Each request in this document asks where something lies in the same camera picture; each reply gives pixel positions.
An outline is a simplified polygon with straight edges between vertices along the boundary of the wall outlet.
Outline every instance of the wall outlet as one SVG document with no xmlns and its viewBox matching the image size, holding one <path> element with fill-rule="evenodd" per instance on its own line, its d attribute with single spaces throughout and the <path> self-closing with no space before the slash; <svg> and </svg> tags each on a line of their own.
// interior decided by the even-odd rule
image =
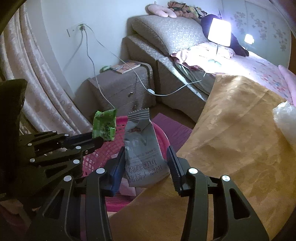
<svg viewBox="0 0 296 241">
<path fill-rule="evenodd" d="M 80 25 L 83 24 L 84 22 L 78 23 L 73 25 L 70 28 L 67 28 L 67 33 L 69 37 L 73 37 L 78 31 L 80 32 Z"/>
</svg>

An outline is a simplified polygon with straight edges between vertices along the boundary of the gray snack wrapper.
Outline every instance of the gray snack wrapper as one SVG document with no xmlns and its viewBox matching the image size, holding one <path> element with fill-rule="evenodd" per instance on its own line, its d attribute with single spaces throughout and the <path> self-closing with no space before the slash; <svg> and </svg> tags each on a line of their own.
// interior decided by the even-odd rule
<svg viewBox="0 0 296 241">
<path fill-rule="evenodd" d="M 149 109 L 129 113 L 124 134 L 126 178 L 130 187 L 148 187 L 169 175 Z"/>
</svg>

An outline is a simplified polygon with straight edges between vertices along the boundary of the pink pillow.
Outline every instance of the pink pillow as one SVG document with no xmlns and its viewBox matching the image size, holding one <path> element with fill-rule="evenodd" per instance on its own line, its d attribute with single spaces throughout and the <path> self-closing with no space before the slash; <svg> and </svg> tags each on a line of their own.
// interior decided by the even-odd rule
<svg viewBox="0 0 296 241">
<path fill-rule="evenodd" d="M 157 16 L 161 16 L 165 18 L 168 16 L 171 18 L 177 17 L 177 15 L 171 9 L 157 5 L 157 4 L 149 5 L 148 10 Z"/>
<path fill-rule="evenodd" d="M 296 75 L 282 65 L 279 65 L 279 70 L 287 82 L 293 103 L 296 103 Z"/>
</svg>

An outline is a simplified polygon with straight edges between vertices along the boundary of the plastic bag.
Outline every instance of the plastic bag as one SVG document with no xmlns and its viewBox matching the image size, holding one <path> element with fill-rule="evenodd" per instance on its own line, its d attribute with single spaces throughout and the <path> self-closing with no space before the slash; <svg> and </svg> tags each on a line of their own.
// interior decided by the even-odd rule
<svg viewBox="0 0 296 241">
<path fill-rule="evenodd" d="M 274 122 L 291 145 L 296 146 L 296 106 L 288 101 L 280 103 L 272 110 Z"/>
<path fill-rule="evenodd" d="M 131 112 L 124 134 L 126 177 L 130 187 L 148 187 L 169 175 L 149 109 Z"/>
</svg>

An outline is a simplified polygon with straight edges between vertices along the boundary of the stuffed toy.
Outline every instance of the stuffed toy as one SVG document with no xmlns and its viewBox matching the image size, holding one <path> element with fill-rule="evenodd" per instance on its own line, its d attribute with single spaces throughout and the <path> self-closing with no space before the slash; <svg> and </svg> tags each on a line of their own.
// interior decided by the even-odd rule
<svg viewBox="0 0 296 241">
<path fill-rule="evenodd" d="M 149 5 L 148 10 L 157 16 L 161 16 L 161 17 L 165 17 L 165 18 L 168 16 L 171 18 L 177 17 L 177 15 L 174 13 L 174 11 L 172 11 L 169 8 L 157 5 L 156 2 L 154 2 L 154 4 Z"/>
<path fill-rule="evenodd" d="M 185 18 L 202 18 L 207 13 L 199 7 L 188 6 L 185 3 L 178 2 L 168 2 L 168 7 L 177 15 L 177 17 L 185 17 Z"/>
</svg>

